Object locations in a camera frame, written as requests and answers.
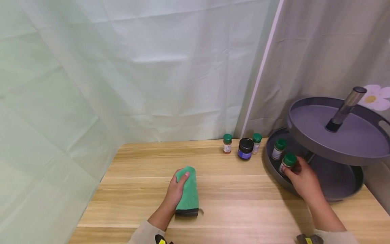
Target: gray curtain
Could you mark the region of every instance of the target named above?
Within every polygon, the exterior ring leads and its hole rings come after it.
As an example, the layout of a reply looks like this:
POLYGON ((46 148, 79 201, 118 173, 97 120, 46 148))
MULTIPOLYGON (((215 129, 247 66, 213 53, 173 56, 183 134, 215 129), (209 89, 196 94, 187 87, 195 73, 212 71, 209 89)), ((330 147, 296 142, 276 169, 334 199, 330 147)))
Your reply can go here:
MULTIPOLYGON (((285 0, 244 135, 267 135, 284 126, 289 106, 299 98, 345 98, 357 85, 390 86, 389 37, 388 0, 285 0)), ((247 92, 236 136, 241 135, 251 94, 247 92)), ((390 119, 390 109, 376 112, 390 119)), ((366 177, 389 211, 389 167, 370 166, 366 177)))

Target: spice bottle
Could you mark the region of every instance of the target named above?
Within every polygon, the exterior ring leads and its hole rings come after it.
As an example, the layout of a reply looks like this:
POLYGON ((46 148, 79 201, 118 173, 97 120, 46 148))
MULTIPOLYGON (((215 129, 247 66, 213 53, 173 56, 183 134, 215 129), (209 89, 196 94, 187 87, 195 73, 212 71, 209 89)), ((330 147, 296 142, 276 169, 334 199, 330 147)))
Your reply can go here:
POLYGON ((296 162, 296 156, 294 154, 291 154, 291 153, 286 153, 286 155, 284 156, 284 158, 282 160, 282 163, 280 164, 279 173, 282 176, 286 176, 283 172, 282 167, 284 166, 286 168, 291 169, 294 166, 295 162, 296 162))
POLYGON ((232 135, 225 134, 223 136, 223 153, 229 154, 232 151, 232 135))
POLYGON ((282 153, 283 151, 285 150, 286 148, 286 141, 283 140, 283 139, 278 139, 276 142, 275 142, 275 146, 274 146, 274 149, 272 151, 272 158, 274 160, 279 160, 281 157, 282 157, 282 153))
POLYGON ((249 160, 252 156, 253 141, 249 138, 243 138, 238 145, 238 157, 243 160, 249 160))
POLYGON ((263 137, 259 133, 254 133, 253 134, 253 138, 252 138, 252 141, 253 141, 253 151, 252 151, 252 154, 257 154, 257 152, 259 151, 260 142, 261 142, 262 138, 263 137))

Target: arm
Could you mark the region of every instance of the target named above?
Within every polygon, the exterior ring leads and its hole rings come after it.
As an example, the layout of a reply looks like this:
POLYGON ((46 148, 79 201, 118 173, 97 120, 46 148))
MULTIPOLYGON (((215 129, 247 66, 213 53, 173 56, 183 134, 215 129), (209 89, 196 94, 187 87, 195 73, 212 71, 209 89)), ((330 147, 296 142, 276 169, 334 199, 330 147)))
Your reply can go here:
POLYGON ((290 178, 298 194, 307 203, 315 228, 326 232, 347 231, 336 213, 325 200, 316 174, 303 158, 297 158, 299 172, 295 173, 288 168, 284 168, 284 173, 290 178))
POLYGON ((358 244, 325 200, 316 174, 303 158, 297 158, 294 172, 285 167, 283 171, 310 209, 316 228, 314 234, 321 237, 325 244, 358 244))
POLYGON ((144 221, 131 236, 128 244, 155 244, 155 236, 165 236, 165 230, 168 227, 175 209, 183 195, 184 183, 188 179, 190 173, 186 172, 177 182, 176 173, 171 179, 167 194, 158 209, 150 216, 147 221, 144 221))
POLYGON ((165 231, 168 227, 169 221, 175 213, 175 209, 180 202, 181 196, 183 195, 184 183, 190 176, 189 172, 186 172, 184 176, 177 182, 176 173, 169 183, 167 195, 160 207, 150 216, 148 222, 165 231))

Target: wooden tabletop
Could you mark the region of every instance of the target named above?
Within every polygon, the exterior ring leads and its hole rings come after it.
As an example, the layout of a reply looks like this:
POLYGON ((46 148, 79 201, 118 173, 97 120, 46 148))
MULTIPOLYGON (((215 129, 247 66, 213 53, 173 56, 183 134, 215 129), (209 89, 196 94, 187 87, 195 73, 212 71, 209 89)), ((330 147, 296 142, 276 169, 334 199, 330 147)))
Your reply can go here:
MULTIPOLYGON (((222 141, 125 144, 116 154, 90 201, 71 244, 125 244, 138 225, 157 209, 174 172, 197 171, 197 218, 173 217, 166 239, 175 244, 295 243, 311 234, 313 223, 304 201, 284 190, 265 170, 262 152, 249 161, 222 153, 222 141)), ((390 243, 390 217, 363 189, 333 209, 360 244, 390 243)))

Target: left hand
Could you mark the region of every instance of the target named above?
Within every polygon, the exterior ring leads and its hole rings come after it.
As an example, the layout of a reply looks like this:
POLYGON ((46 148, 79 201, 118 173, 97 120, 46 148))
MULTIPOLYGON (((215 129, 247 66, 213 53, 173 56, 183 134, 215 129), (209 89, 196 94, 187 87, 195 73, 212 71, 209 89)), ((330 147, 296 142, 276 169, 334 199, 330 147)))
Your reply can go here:
POLYGON ((165 199, 162 203, 165 207, 167 207, 171 211, 175 211, 177 205, 179 204, 181 197, 183 195, 183 187, 184 183, 186 183, 188 177, 190 176, 189 172, 186 172, 177 182, 176 173, 180 171, 181 169, 178 169, 175 174, 173 175, 173 178, 171 179, 167 194, 165 196, 165 199))

